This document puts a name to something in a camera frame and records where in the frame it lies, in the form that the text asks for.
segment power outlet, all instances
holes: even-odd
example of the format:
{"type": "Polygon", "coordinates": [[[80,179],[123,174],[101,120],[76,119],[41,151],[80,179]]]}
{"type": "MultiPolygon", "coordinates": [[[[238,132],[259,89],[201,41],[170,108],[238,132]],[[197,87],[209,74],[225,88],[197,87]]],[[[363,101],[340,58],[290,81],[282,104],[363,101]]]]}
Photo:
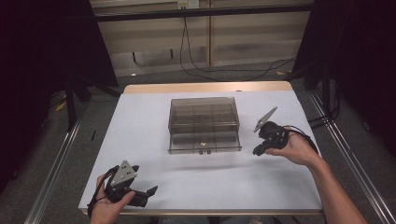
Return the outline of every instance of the power outlet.
{"type": "Polygon", "coordinates": [[[189,0],[189,8],[199,8],[199,0],[189,0]]]}
{"type": "Polygon", "coordinates": [[[178,9],[187,9],[187,8],[189,8],[189,1],[187,1],[187,0],[177,1],[177,8],[178,9]]]}

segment gray carpet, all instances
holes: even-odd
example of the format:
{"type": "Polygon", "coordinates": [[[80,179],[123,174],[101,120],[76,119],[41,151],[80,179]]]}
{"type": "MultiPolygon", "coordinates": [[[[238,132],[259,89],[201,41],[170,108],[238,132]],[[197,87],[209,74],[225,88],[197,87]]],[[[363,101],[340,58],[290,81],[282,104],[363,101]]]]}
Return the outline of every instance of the gray carpet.
{"type": "MultiPolygon", "coordinates": [[[[264,69],[266,66],[268,64],[236,65],[221,68],[264,69]]],[[[276,71],[288,71],[291,68],[292,64],[287,64],[276,71]]],[[[224,81],[248,80],[260,74],[260,72],[218,72],[213,74],[196,70],[191,72],[195,75],[211,76],[211,78],[224,81]]],[[[270,72],[254,80],[280,80],[282,78],[283,76],[270,72]]],[[[136,77],[120,77],[119,90],[122,91],[129,84],[208,81],[213,80],[193,77],[187,75],[184,71],[158,73],[136,77]]],[[[316,118],[318,112],[309,99],[308,92],[304,90],[303,81],[297,79],[291,83],[307,118],[316,118]]],[[[98,90],[91,91],[93,93],[92,100],[82,118],[78,135],[67,155],[41,223],[89,223],[88,217],[78,210],[78,204],[118,101],[117,98],[108,96],[98,90]]],[[[363,120],[344,98],[342,98],[341,105],[341,113],[336,120],[337,125],[345,135],[366,173],[387,200],[391,210],[396,211],[396,195],[394,192],[394,189],[396,189],[396,159],[383,147],[375,133],[367,132],[364,129],[363,120]]],[[[10,181],[0,196],[0,223],[22,223],[26,219],[62,145],[66,128],[65,109],[61,112],[54,112],[52,108],[48,120],[44,123],[40,138],[37,139],[36,149],[20,169],[19,178],[10,181]]],[[[316,128],[314,135],[324,159],[331,165],[352,201],[362,211],[369,223],[380,223],[375,210],[348,168],[327,128],[324,126],[316,128]]],[[[301,223],[324,223],[323,217],[300,216],[296,218],[301,223]]],[[[284,224],[295,223],[292,217],[280,217],[279,219],[284,224]]],[[[149,222],[149,217],[121,216],[117,223],[149,222]]]]}

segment person's right hand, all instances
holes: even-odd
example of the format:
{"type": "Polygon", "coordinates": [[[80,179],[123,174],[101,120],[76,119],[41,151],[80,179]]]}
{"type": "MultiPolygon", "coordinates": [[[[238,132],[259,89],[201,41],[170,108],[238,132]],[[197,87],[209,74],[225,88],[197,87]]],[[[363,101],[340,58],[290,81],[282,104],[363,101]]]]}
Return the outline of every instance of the person's right hand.
{"type": "Polygon", "coordinates": [[[282,148],[268,148],[265,154],[282,156],[296,164],[310,168],[316,161],[321,160],[317,152],[309,146],[305,139],[297,133],[290,133],[288,144],[282,148]]]}

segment hand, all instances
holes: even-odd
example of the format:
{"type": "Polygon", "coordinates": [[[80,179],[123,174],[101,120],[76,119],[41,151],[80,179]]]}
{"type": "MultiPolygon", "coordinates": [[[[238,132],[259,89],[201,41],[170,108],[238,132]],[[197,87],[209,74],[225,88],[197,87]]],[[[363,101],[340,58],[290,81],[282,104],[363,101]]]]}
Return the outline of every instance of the hand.
{"type": "MultiPolygon", "coordinates": [[[[98,176],[96,180],[96,187],[99,185],[104,175],[98,176]]],[[[99,189],[96,199],[106,197],[105,195],[105,183],[99,189]]],[[[117,217],[120,215],[122,208],[127,205],[134,197],[134,192],[128,192],[125,196],[117,203],[112,203],[109,199],[104,198],[99,200],[93,210],[91,223],[92,224],[113,224],[117,217]]]]}
{"type": "Polygon", "coordinates": [[[297,133],[290,133],[289,142],[283,149],[268,148],[265,154],[283,156],[296,164],[310,168],[321,157],[309,146],[305,139],[297,133]]]}

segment white tabletop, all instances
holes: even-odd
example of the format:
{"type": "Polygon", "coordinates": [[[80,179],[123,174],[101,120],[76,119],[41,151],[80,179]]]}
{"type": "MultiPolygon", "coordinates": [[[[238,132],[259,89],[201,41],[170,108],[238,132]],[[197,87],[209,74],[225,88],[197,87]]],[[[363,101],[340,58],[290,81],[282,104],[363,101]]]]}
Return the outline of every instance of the white tabletop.
{"type": "Polygon", "coordinates": [[[252,154],[262,142],[253,129],[264,114],[278,125],[293,125],[315,141],[294,91],[129,93],[120,97],[80,204],[83,212],[96,177],[127,160],[139,165],[132,189],[158,186],[145,208],[123,213],[142,216],[319,214],[322,209],[308,169],[284,158],[252,154]],[[168,120],[172,99],[233,96],[242,151],[171,155],[168,120]]]}

